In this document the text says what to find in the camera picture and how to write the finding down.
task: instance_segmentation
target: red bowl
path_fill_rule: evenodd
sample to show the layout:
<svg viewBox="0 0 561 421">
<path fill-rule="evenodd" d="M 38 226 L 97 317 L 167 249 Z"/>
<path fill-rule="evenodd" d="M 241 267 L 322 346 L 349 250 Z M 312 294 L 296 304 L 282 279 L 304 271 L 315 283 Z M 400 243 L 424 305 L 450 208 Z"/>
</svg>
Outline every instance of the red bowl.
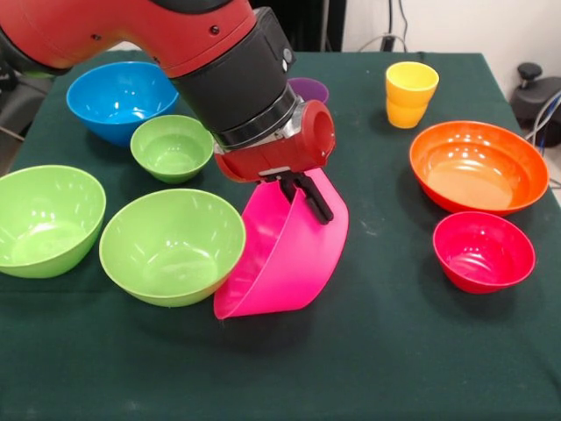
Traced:
<svg viewBox="0 0 561 421">
<path fill-rule="evenodd" d="M 433 247 L 450 280 L 472 294 L 486 294 L 524 281 L 536 253 L 528 237 L 507 220 L 485 212 L 459 212 L 434 231 Z"/>
</svg>

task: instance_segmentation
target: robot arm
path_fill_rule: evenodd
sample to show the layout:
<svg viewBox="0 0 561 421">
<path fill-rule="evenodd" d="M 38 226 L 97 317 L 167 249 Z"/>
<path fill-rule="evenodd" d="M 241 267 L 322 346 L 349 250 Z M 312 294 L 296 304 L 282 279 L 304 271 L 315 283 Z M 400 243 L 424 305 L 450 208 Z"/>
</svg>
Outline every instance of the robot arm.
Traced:
<svg viewBox="0 0 561 421">
<path fill-rule="evenodd" d="M 130 41 L 161 66 L 213 133 L 215 156 L 238 182 L 282 180 L 304 189 L 317 216 L 329 207 L 304 171 L 335 147 L 333 121 L 288 85 L 295 55 L 269 8 L 248 0 L 0 0 L 0 52 L 17 70 L 62 75 Z"/>
</svg>

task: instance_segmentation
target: light green bowl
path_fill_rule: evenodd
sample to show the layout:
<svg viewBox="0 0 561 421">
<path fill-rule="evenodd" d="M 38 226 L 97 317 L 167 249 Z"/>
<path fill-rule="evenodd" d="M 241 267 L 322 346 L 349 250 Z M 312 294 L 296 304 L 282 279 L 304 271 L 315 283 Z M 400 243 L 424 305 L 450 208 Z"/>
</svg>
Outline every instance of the light green bowl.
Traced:
<svg viewBox="0 0 561 421">
<path fill-rule="evenodd" d="M 180 307 L 213 294 L 238 263 L 245 225 L 222 198 L 167 189 L 127 204 L 103 230 L 105 273 L 146 303 Z"/>
<path fill-rule="evenodd" d="M 156 177 L 170 184 L 197 175 L 213 154 L 212 134 L 194 118 L 161 116 L 142 124 L 131 138 L 132 156 Z"/>
<path fill-rule="evenodd" d="M 76 266 L 103 222 L 105 192 L 77 168 L 45 165 L 0 178 L 0 271 L 50 278 Z"/>
</svg>

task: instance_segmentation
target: small green bowl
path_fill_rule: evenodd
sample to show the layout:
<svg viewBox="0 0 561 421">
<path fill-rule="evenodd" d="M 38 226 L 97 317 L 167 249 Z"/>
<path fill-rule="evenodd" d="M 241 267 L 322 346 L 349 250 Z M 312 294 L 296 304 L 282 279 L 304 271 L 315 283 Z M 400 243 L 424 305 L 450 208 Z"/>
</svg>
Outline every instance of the small green bowl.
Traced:
<svg viewBox="0 0 561 421">
<path fill-rule="evenodd" d="M 213 154 L 212 134 L 194 118 L 161 116 L 133 134 L 131 152 L 137 163 L 162 182 L 178 184 L 197 175 Z"/>
</svg>

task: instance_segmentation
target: table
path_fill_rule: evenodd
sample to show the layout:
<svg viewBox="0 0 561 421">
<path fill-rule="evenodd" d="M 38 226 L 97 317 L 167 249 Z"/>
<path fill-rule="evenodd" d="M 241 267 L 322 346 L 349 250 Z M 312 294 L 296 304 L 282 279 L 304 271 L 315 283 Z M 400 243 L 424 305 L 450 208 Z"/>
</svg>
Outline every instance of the table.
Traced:
<svg viewBox="0 0 561 421">
<path fill-rule="evenodd" d="M 164 309 L 104 274 L 97 245 L 52 280 L 0 276 L 2 420 L 373 420 L 561 417 L 561 211 L 550 191 L 509 219 L 534 241 L 523 284 L 489 296 L 455 289 L 431 249 L 445 213 L 419 189 L 408 146 L 422 129 L 477 119 L 517 130 L 479 54 L 299 54 L 292 75 L 330 87 L 338 146 L 326 173 L 351 215 L 347 244 L 305 310 L 218 322 L 208 299 Z M 384 114 L 384 70 L 424 60 L 441 75 L 414 130 Z M 15 168 L 84 168 L 107 190 L 106 221 L 168 186 L 68 111 L 65 92 L 104 54 L 55 83 Z M 179 112 L 189 113 L 182 103 Z M 243 210 L 252 186 L 214 162 L 186 184 Z"/>
</svg>

